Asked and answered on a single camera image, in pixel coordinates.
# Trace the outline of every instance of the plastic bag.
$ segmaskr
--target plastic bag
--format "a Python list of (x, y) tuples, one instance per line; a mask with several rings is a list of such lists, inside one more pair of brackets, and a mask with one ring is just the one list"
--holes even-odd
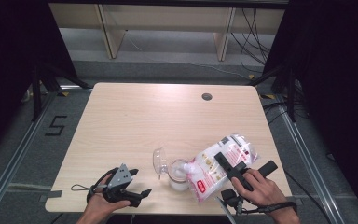
[(190, 189), (194, 191), (199, 203), (220, 190), (227, 182), (226, 172), (214, 158), (219, 152), (222, 152), (233, 167), (241, 161), (249, 167), (258, 158), (253, 146), (237, 133), (226, 136), (201, 151), (192, 161), (184, 165)]

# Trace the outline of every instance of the wooden table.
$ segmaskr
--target wooden table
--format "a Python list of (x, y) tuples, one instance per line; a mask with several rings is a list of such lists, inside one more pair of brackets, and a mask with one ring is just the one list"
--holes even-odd
[[(202, 99), (210, 93), (212, 100)], [(82, 212), (86, 191), (71, 191), (74, 184), (91, 186), (106, 171), (127, 164), (139, 169), (127, 190), (140, 193), (153, 189), (138, 208), (118, 210), (122, 214), (224, 214), (214, 200), (198, 204), (188, 189), (170, 188), (168, 175), (158, 180), (152, 155), (163, 147), (168, 162), (191, 160), (224, 136), (241, 133), (261, 156), (252, 168), (269, 160), (279, 169), (269, 178), (284, 195), (291, 196), (281, 160), (254, 87), (182, 84), (99, 83), (95, 85), (74, 138), (68, 148), (49, 198), (49, 212)], [(227, 182), (224, 189), (231, 188)]]

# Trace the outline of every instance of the human hand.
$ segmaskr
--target human hand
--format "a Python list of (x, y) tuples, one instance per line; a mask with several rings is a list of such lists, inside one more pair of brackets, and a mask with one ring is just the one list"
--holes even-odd
[[(108, 175), (100, 184), (105, 184), (110, 177)], [(77, 224), (97, 224), (106, 220), (114, 211), (130, 205), (130, 201), (120, 201), (117, 203), (108, 202), (102, 195), (102, 189), (96, 189), (95, 194), (91, 196), (83, 215)]]
[[(235, 190), (243, 197), (257, 206), (267, 206), (276, 203), (287, 202), (281, 190), (272, 180), (264, 178), (257, 170), (249, 169), (243, 174), (245, 180), (253, 187), (253, 191), (243, 187), (240, 180), (236, 177), (231, 179)], [(299, 218), (295, 210), (291, 207), (281, 208), (268, 213), (275, 223), (299, 223)]]

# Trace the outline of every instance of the gray floor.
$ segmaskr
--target gray floor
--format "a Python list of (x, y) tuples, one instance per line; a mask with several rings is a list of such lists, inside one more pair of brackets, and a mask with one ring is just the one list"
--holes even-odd
[[(212, 34), (128, 31), (114, 60), (107, 58), (102, 34), (97, 30), (62, 29), (62, 36), (79, 77), (89, 84), (112, 81), (243, 85), (247, 83), (248, 75), (257, 75), (241, 67), (241, 49), (232, 37), (226, 59), (218, 62)], [(273, 37), (261, 35), (260, 39), (270, 47)], [(253, 53), (261, 58), (258, 50), (253, 49)], [(248, 68), (262, 70), (262, 64), (250, 57), (242, 58)], [(270, 93), (272, 81), (260, 84), (257, 87), (259, 93)], [(89, 96), (89, 92), (71, 91), (66, 97), (54, 98), (0, 202), (0, 223), (49, 223), (58, 215), (45, 210), (44, 198), (60, 169)], [(270, 99), (261, 101), (263, 105), (275, 102)], [(325, 157), (328, 148), (325, 148), (304, 109), (304, 106), (296, 105), (296, 125), (345, 223), (358, 223), (358, 201), (337, 165)], [(32, 102), (24, 103), (16, 113), (0, 144), (0, 177), (31, 125)], [(278, 107), (272, 108), (266, 117), (283, 168), (321, 203), (281, 113)], [(57, 132), (49, 128), (55, 116), (66, 116), (58, 120), (65, 128), (60, 136), (46, 136), (46, 133)], [(326, 223), (322, 213), (304, 191), (293, 180), (288, 180), (302, 222)], [(64, 214), (56, 223), (75, 223), (79, 216)], [(237, 220), (238, 223), (271, 223), (266, 216), (238, 217)]]

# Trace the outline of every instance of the red label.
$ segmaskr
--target red label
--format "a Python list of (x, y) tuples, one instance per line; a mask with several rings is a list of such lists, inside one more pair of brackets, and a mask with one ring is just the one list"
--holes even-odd
[(199, 190), (201, 191), (201, 193), (205, 192), (206, 188), (205, 186), (203, 185), (202, 181), (199, 180), (197, 181), (197, 187), (199, 188)]

